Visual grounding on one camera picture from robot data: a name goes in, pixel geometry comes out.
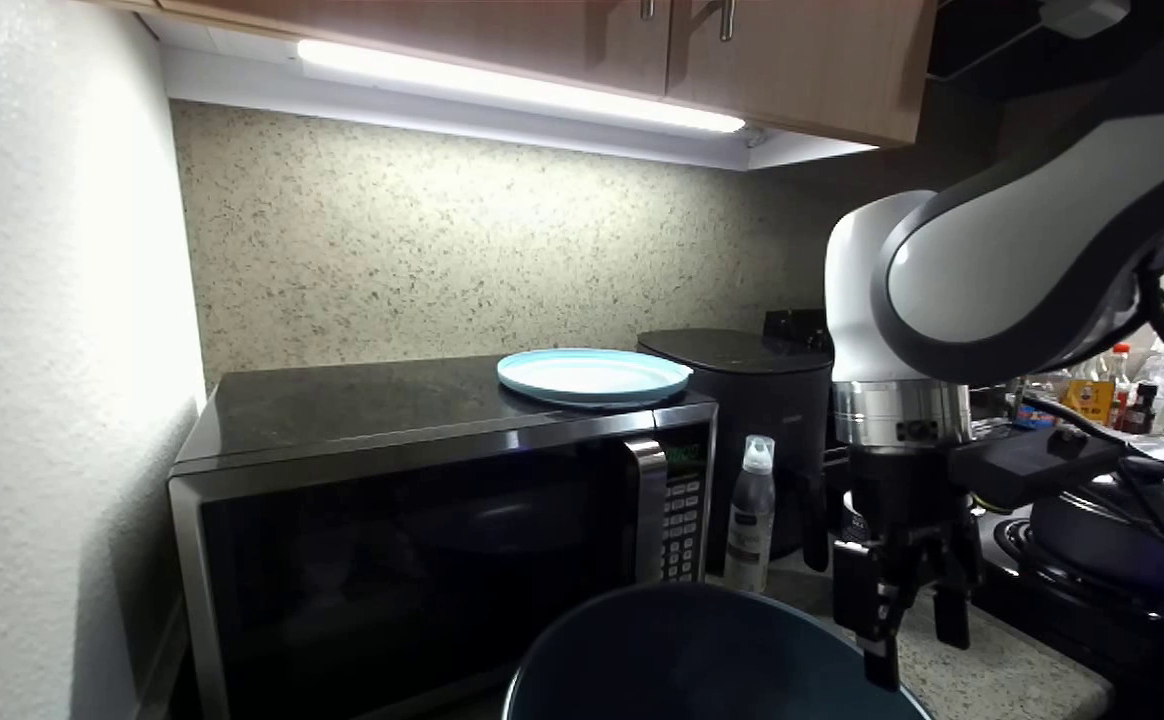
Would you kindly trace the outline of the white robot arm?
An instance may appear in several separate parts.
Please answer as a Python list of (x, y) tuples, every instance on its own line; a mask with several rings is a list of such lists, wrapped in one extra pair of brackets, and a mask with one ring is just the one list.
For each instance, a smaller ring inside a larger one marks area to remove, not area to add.
[(946, 457), (969, 397), (1164, 340), (1164, 41), (1032, 146), (832, 222), (824, 310), (850, 497), (832, 508), (832, 610), (862, 676), (901, 684), (895, 631), (919, 589), (937, 636), (969, 638), (980, 546)]

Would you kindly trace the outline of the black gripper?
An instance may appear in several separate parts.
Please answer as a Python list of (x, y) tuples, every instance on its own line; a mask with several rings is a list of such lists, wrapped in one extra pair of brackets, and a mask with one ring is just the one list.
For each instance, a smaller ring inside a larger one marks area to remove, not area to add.
[(937, 638), (972, 643), (977, 532), (943, 447), (850, 447), (832, 559), (832, 618), (857, 636), (874, 686), (901, 686), (901, 593), (932, 582)]

